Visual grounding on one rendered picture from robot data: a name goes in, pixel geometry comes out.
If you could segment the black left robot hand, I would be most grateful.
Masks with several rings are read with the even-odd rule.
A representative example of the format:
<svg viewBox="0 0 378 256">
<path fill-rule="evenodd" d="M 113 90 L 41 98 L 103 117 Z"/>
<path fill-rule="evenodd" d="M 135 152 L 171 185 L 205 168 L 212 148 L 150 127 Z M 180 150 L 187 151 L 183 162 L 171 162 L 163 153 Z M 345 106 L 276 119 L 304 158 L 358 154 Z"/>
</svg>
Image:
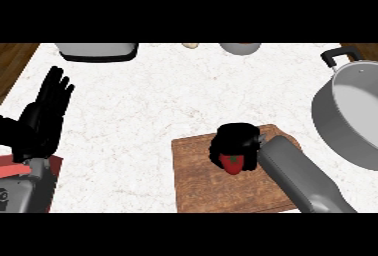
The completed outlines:
<svg viewBox="0 0 378 256">
<path fill-rule="evenodd" d="M 14 163 L 32 158 L 47 159 L 54 154 L 73 89 L 63 69 L 53 66 L 35 101 L 26 105 L 19 119 L 0 115 L 0 145 L 10 147 Z"/>
</svg>

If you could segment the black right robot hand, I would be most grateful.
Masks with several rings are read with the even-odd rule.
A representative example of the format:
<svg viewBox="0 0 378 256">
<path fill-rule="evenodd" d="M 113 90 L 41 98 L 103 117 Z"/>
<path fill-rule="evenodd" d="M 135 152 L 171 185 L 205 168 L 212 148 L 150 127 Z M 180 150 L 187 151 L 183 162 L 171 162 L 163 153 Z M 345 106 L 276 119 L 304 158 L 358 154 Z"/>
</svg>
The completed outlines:
<svg viewBox="0 0 378 256">
<path fill-rule="evenodd" d="M 217 128 L 217 134 L 209 144 L 209 160 L 222 169 L 218 156 L 242 155 L 242 171 L 252 171 L 256 168 L 256 152 L 265 142 L 265 135 L 259 128 L 249 123 L 227 123 Z"/>
</svg>

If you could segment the red tomato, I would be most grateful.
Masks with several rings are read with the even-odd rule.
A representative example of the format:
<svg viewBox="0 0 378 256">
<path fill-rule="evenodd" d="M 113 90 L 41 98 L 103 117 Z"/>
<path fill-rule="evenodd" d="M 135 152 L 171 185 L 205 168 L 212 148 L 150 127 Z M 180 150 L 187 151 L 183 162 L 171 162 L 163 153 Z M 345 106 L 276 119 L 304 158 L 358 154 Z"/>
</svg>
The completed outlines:
<svg viewBox="0 0 378 256">
<path fill-rule="evenodd" d="M 224 155 L 218 156 L 218 160 L 222 165 L 224 171 L 230 175 L 237 175 L 243 167 L 243 156 L 242 155 Z"/>
</svg>

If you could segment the brown wooden cutting board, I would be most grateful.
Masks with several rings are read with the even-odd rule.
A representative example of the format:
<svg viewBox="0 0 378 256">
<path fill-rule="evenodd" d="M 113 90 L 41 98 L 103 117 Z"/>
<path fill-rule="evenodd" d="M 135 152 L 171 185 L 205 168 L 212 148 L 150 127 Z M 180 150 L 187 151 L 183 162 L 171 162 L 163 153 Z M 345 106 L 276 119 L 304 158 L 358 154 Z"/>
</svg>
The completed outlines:
<svg viewBox="0 0 378 256">
<path fill-rule="evenodd" d="M 283 136 L 301 148 L 295 138 L 276 125 L 265 124 L 258 128 L 265 142 L 274 136 Z M 261 166 L 230 175 L 211 162 L 208 148 L 214 136 L 215 133 L 171 141 L 177 211 L 264 213 L 292 210 L 295 205 Z"/>
</svg>

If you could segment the grey metal pot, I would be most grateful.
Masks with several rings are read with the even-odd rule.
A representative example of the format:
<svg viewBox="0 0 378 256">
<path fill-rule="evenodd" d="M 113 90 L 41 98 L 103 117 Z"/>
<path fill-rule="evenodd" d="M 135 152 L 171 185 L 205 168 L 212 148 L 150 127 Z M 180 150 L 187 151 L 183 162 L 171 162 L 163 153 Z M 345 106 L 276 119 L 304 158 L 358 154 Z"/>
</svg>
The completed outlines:
<svg viewBox="0 0 378 256">
<path fill-rule="evenodd" d="M 378 171 L 378 61 L 364 60 L 354 46 L 320 57 L 333 74 L 311 101 L 317 133 L 349 163 Z"/>
</svg>

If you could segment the grey round bowl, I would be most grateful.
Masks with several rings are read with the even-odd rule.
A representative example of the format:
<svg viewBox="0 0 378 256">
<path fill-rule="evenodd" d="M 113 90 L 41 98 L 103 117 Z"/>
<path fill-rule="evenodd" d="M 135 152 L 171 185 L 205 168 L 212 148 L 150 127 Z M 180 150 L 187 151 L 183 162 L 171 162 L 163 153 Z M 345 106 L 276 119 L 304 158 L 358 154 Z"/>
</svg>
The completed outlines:
<svg viewBox="0 0 378 256">
<path fill-rule="evenodd" d="M 222 50 L 230 54 L 243 56 L 243 55 L 252 54 L 258 50 L 261 44 L 259 43 L 221 43 L 219 46 Z"/>
</svg>

